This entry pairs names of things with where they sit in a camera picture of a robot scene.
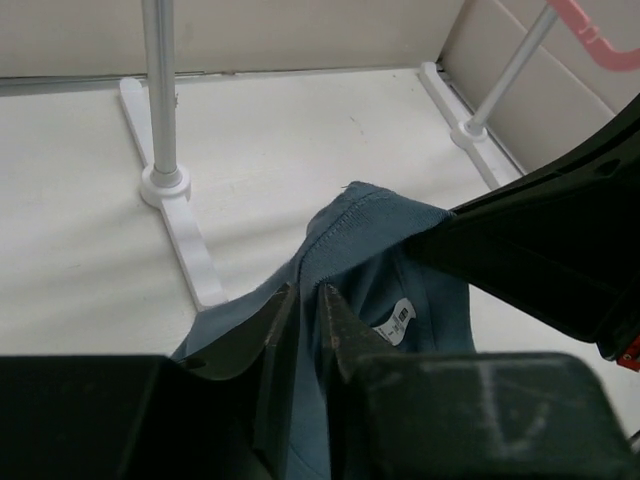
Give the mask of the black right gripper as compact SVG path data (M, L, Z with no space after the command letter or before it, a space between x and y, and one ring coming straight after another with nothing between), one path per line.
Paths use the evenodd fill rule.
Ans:
M405 248L637 369L638 102L561 158L458 206Z

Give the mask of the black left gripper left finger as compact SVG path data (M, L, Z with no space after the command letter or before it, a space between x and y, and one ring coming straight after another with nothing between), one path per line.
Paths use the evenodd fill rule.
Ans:
M5 479L281 479L299 298L174 361L159 355L5 356Z

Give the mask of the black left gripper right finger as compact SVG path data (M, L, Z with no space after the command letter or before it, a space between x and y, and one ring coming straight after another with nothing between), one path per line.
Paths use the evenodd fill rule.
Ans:
M560 353L403 353L319 290L335 479L626 479L600 381Z

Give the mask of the blue t shirt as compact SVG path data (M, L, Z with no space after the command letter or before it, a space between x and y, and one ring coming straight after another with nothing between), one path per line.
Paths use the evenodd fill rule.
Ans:
M320 371L317 289L333 285L351 311L403 352L474 349L466 282L411 259L402 244L452 212L353 182L309 222L293 257L255 290L197 314L173 354L195 354L256 313L285 283L301 296L300 345L287 478L327 479L329 443Z

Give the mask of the pink plastic hanger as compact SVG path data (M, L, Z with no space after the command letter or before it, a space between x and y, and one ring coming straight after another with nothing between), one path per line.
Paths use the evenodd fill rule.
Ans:
M639 69L639 49L622 51L614 48L576 1L547 0L546 3L598 66L612 72Z

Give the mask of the white metal clothes rack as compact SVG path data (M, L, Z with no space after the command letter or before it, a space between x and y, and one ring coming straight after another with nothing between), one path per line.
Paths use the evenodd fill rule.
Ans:
M226 302L227 296L189 206L190 176L176 159L173 4L145 1L142 16L148 83L122 79L120 100L144 165L141 195L161 212L194 305L203 311ZM546 4L496 85L468 120L463 118L460 102L437 74L435 65L425 63L421 67L421 82L450 125L453 142L470 157L491 189L520 174L490 139L487 120L557 18L556 7Z

